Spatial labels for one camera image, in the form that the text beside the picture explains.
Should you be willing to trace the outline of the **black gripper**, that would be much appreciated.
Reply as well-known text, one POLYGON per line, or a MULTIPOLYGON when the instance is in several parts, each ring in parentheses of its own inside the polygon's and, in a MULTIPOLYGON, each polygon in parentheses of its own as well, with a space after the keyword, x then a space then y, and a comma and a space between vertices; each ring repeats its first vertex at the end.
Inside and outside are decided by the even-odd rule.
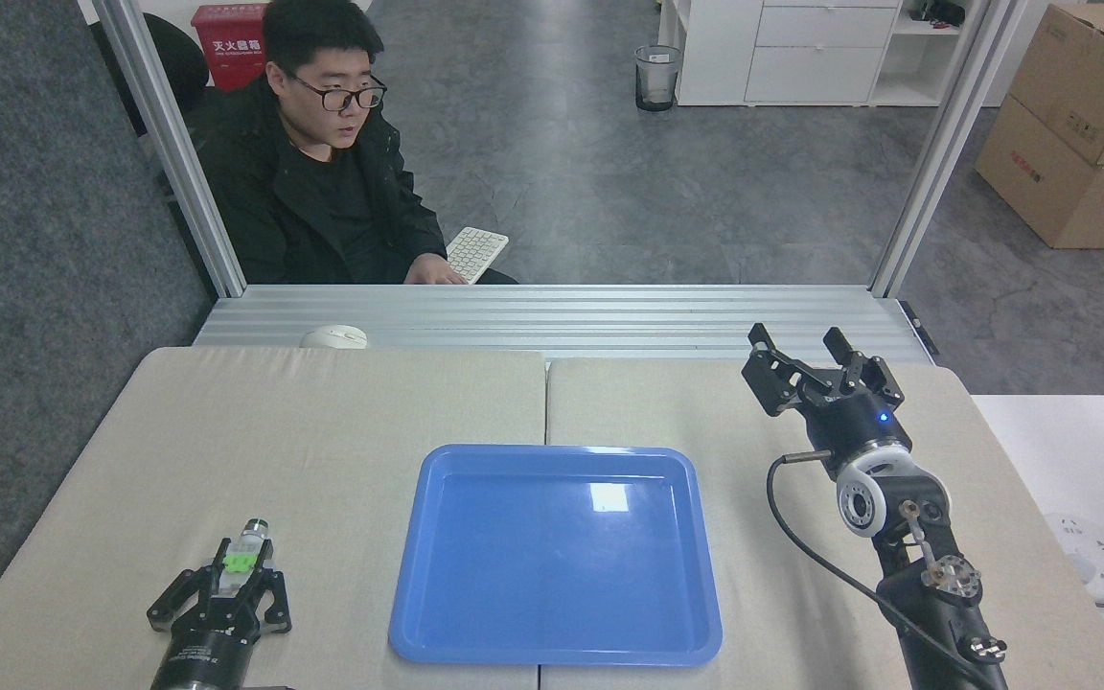
POLYGON ((822 337, 825 349, 840 367, 832 385, 836 393, 825 392, 820 370, 781 353, 764 323, 754 323, 747 339, 750 354, 742 379, 768 415, 802 407, 806 397, 807 436, 815 450, 831 453, 822 460, 824 469, 840 471, 877 445, 894 443, 911 449, 912 440, 894 414, 906 397, 885 359, 856 350, 840 327, 829 328, 822 337))
POLYGON ((273 566, 273 545, 264 539, 242 597, 211 597, 219 590, 229 537, 202 567, 180 571, 148 611, 153 631, 170 631, 153 689, 241 689, 253 647, 261 636, 291 630, 288 582, 273 566), (184 614, 190 599, 197 598, 184 614))

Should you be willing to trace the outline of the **person's left hand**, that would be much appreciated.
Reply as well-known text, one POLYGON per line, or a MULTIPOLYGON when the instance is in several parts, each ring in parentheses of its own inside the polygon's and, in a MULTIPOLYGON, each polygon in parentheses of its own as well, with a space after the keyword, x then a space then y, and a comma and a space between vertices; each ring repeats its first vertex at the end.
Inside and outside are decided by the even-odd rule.
POLYGON ((437 253, 417 255, 408 267, 404 280, 407 285, 467 285, 460 272, 437 253))

